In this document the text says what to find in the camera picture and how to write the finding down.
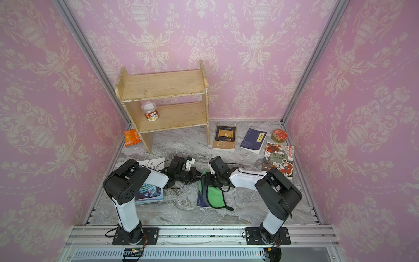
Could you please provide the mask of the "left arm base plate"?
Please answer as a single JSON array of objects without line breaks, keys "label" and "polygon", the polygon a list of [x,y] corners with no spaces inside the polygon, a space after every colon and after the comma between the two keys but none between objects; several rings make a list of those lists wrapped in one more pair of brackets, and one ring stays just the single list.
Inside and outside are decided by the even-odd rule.
[{"label": "left arm base plate", "polygon": [[158,227],[146,227],[141,229],[134,229],[128,233],[123,228],[118,227],[116,235],[113,237],[112,244],[114,246],[122,245],[146,245],[155,246],[159,237]]}]

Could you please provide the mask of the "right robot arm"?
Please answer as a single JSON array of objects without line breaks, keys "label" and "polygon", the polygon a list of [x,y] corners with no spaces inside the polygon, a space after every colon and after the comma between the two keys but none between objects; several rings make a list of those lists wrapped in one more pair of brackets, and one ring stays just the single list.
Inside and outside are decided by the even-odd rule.
[{"label": "right robot arm", "polygon": [[302,200],[300,190],[276,168],[260,172],[230,168],[219,156],[210,159],[208,166],[209,171],[202,174],[200,182],[204,202],[214,209],[232,211],[224,200],[224,186],[258,192],[268,208],[260,225],[261,239],[268,245],[276,243],[281,227]]}]

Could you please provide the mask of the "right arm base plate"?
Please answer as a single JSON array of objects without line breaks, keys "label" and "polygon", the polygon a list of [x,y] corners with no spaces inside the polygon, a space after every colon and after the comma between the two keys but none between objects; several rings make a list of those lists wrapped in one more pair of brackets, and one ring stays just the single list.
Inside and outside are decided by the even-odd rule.
[{"label": "right arm base plate", "polygon": [[275,234],[270,234],[263,227],[246,227],[243,237],[247,245],[290,245],[288,228],[281,227]]}]

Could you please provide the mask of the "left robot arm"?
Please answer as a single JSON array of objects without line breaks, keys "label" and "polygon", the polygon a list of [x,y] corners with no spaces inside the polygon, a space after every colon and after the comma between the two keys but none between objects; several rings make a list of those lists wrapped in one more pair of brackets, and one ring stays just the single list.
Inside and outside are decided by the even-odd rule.
[{"label": "left robot arm", "polygon": [[193,167],[193,164],[193,158],[175,157],[168,167],[157,170],[129,159],[107,176],[103,182],[103,189],[112,200],[118,215],[114,244],[146,243],[146,234],[136,212],[135,196],[144,184],[169,189],[176,182],[185,185],[196,182],[202,172]]}]

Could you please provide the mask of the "white book blue swirl cover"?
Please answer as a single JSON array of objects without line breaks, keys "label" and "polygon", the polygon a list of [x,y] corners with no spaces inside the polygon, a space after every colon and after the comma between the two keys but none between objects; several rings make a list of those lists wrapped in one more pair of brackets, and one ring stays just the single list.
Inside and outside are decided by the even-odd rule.
[{"label": "white book blue swirl cover", "polygon": [[[165,158],[156,158],[150,160],[139,161],[141,165],[148,167],[153,170],[161,171],[164,168]],[[135,204],[142,205],[154,202],[160,202],[163,200],[164,190],[160,187],[144,184],[138,191],[135,197]]]}]

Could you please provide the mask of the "dark blue book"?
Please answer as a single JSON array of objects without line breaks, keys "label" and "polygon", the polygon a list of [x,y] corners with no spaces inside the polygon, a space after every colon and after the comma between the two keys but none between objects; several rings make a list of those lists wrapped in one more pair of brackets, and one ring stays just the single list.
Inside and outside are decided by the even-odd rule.
[{"label": "dark blue book", "polygon": [[203,208],[208,207],[207,203],[205,202],[205,198],[200,191],[198,191],[198,193],[197,193],[197,203],[196,203],[196,205],[198,207],[203,207]]}]

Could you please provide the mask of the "green cloth with black trim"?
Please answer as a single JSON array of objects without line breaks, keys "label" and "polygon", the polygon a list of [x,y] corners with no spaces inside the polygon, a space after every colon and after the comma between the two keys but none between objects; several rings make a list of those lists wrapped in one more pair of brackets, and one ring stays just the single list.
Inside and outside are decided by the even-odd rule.
[{"label": "green cloth with black trim", "polygon": [[199,181],[199,191],[205,198],[205,202],[208,207],[213,209],[226,209],[228,211],[233,211],[234,209],[228,206],[224,199],[224,191],[220,188],[208,187],[206,184],[206,173],[210,172],[206,170],[200,177]]}]

